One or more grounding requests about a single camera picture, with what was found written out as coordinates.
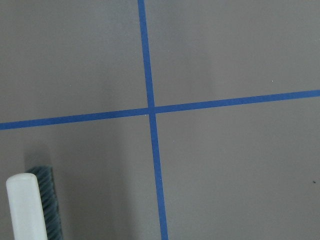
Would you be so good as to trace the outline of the beige hand brush black bristles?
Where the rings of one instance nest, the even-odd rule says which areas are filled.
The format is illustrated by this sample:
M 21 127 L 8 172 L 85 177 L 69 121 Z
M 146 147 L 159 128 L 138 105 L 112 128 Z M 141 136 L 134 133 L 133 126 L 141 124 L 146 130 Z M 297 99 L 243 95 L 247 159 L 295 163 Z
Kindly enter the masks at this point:
M 6 180 L 15 240 L 63 240 L 59 202 L 50 165 L 38 165 Z

